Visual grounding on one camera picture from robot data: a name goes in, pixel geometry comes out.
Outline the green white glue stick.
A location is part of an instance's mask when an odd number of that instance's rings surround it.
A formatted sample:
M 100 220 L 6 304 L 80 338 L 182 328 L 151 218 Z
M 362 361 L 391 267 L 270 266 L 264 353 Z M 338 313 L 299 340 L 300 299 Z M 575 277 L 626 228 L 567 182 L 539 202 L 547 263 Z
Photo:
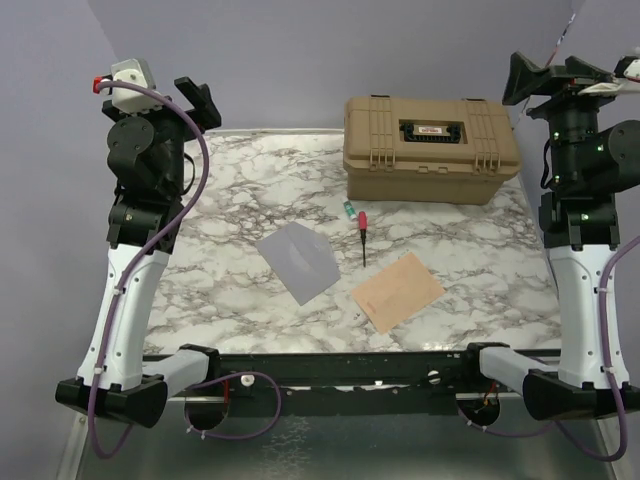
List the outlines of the green white glue stick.
M 356 220 L 358 218 L 358 215 L 356 214 L 355 209 L 350 201 L 344 201 L 343 207 L 350 220 Z

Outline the grey envelope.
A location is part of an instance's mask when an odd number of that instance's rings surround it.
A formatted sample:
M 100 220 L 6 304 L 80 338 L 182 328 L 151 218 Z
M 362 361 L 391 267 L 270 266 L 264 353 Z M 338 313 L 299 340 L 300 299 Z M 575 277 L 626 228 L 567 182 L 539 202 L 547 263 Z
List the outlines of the grey envelope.
M 327 237 L 297 222 L 263 238 L 256 248 L 300 306 L 341 277 Z

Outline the tan paper letter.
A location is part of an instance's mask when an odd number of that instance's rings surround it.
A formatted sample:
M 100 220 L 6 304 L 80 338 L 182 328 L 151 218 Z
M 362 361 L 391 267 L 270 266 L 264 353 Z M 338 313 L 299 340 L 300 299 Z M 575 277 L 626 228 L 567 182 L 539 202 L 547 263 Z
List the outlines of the tan paper letter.
M 445 293 L 414 253 L 409 253 L 352 290 L 380 334 L 409 319 Z

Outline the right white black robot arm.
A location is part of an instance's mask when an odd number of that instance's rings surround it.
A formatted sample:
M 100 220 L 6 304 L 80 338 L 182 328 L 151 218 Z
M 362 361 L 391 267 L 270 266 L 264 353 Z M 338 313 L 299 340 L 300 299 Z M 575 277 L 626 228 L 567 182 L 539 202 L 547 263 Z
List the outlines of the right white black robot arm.
M 635 55 L 613 71 L 574 56 L 546 67 L 521 53 L 510 58 L 503 103 L 541 97 L 528 114 L 549 127 L 538 218 L 558 291 L 560 361 L 549 366 L 489 344 L 460 365 L 459 378 L 472 391 L 497 381 L 520 394 L 536 420 L 604 418 L 639 407 L 619 350 L 614 289 L 623 254 L 615 197 L 639 183 L 639 124 L 598 126 L 602 106 L 638 90 Z

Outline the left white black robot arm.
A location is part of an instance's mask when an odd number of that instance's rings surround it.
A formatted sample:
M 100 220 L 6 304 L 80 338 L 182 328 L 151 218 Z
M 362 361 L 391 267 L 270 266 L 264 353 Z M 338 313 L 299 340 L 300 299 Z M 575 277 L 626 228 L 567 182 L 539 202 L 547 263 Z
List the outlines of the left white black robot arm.
M 191 109 L 110 76 L 94 81 L 95 90 L 112 95 L 102 112 L 114 122 L 107 135 L 107 165 L 116 177 L 108 274 L 86 356 L 55 392 L 58 403 L 75 411 L 146 428 L 181 390 L 190 386 L 206 395 L 221 380 L 213 351 L 204 347 L 187 345 L 154 369 L 142 365 L 153 298 L 190 208 L 182 202 L 188 191 L 184 145 L 202 142 L 206 131 L 222 123 L 208 85 L 188 77 L 174 84 Z

